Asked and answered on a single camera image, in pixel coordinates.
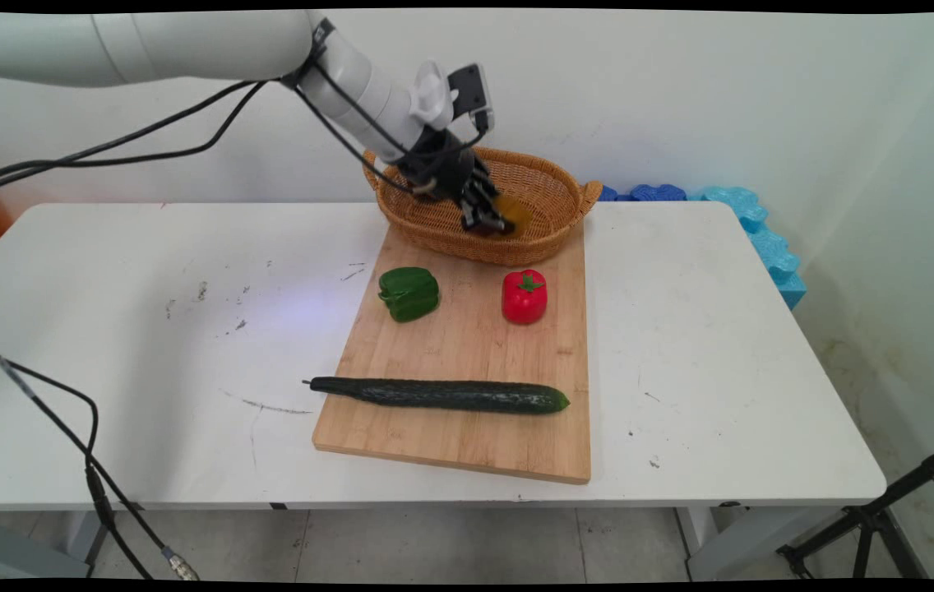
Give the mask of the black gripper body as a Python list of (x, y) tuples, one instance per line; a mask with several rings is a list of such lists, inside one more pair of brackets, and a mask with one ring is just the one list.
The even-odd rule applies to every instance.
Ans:
[(425, 130), (410, 151), (398, 160), (404, 179), (415, 185), (433, 185), (429, 194), (437, 200), (467, 205), (490, 202), (490, 171), (472, 150), (483, 138), (463, 142), (448, 130)]

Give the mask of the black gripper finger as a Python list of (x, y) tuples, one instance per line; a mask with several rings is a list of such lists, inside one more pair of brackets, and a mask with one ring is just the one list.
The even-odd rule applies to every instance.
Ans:
[(502, 193), (491, 178), (491, 172), (482, 158), (472, 160), (471, 209), (479, 216), (504, 216), (501, 210)]
[(460, 224), (467, 233), (509, 238), (516, 231), (516, 199), (501, 192), (463, 191), (460, 209)]

